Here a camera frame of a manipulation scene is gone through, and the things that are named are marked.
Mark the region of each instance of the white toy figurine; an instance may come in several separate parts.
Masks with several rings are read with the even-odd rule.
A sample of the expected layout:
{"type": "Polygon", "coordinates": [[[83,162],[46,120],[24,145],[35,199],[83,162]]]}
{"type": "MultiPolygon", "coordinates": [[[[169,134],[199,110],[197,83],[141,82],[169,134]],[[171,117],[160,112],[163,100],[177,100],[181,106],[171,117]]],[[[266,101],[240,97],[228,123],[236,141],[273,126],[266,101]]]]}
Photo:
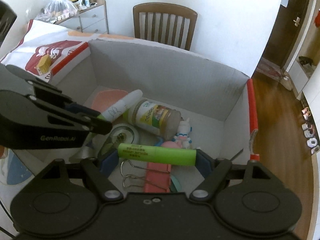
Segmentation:
{"type": "Polygon", "coordinates": [[[180,121],[178,132],[173,137],[174,142],[180,141],[182,144],[182,148],[190,149],[190,143],[192,143],[191,138],[188,134],[192,131],[192,127],[189,124],[190,118],[187,120],[180,121]]]}

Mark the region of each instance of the chair backrest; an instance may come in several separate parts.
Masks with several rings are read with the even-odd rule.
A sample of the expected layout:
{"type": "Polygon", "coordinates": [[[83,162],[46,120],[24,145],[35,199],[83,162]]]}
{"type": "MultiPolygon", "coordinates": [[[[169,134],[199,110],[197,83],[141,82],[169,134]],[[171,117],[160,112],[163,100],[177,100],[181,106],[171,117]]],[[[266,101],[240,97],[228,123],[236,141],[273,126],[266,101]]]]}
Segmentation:
{"type": "Polygon", "coordinates": [[[185,27],[185,20],[189,19],[189,28],[188,34],[185,43],[185,50],[190,50],[191,41],[193,37],[193,33],[195,31],[196,21],[198,14],[191,10],[188,7],[172,4],[172,3],[141,3],[133,7],[133,23],[134,23],[134,36],[138,39],[141,39],[140,35],[140,13],[145,13],[145,24],[144,24],[144,39],[148,39],[148,13],[152,13],[152,26],[151,26],[151,40],[155,41],[155,30],[156,30],[156,13],[160,13],[160,21],[159,21],[159,29],[158,29],[158,39],[157,41],[161,43],[164,39],[165,44],[169,44],[174,46],[176,33],[177,33],[177,25],[178,25],[178,17],[182,17],[179,40],[177,46],[181,48],[182,38],[185,27]],[[167,23],[163,22],[164,14],[168,14],[167,23]],[[172,39],[171,42],[168,41],[169,38],[169,30],[170,30],[170,20],[171,15],[175,15],[174,24],[172,28],[172,39]],[[165,30],[165,36],[162,38],[163,30],[165,30]]]}

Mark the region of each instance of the wooden floor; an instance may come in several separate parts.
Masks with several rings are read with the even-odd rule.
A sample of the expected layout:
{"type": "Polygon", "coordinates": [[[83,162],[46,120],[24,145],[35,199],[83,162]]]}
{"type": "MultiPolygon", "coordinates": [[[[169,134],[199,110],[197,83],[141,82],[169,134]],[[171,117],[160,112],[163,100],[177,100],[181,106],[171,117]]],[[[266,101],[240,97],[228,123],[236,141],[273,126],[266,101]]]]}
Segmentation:
{"type": "Polygon", "coordinates": [[[301,128],[302,104],[277,81],[257,72],[252,79],[259,124],[253,149],[262,164],[300,198],[302,216],[294,232],[305,240],[312,211],[313,171],[301,128]]]}

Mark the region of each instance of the green glue stick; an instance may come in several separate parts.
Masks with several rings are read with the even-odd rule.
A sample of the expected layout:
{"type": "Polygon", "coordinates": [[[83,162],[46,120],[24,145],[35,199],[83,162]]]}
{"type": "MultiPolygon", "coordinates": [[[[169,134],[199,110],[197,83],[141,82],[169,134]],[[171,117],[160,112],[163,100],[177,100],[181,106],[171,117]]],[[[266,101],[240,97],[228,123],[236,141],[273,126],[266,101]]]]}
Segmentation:
{"type": "Polygon", "coordinates": [[[187,166],[196,164],[196,150],[120,143],[118,155],[120,158],[143,162],[187,166]]]}

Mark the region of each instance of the plastic jar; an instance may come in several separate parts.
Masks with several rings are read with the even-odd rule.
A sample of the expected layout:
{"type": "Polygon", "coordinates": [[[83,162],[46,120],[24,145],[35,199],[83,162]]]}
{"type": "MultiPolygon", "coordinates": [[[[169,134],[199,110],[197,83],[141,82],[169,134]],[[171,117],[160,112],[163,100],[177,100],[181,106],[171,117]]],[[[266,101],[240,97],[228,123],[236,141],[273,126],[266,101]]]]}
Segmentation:
{"type": "Polygon", "coordinates": [[[132,125],[169,141],[178,131],[181,121],[180,111],[149,102],[139,101],[124,113],[124,118],[132,125]]]}

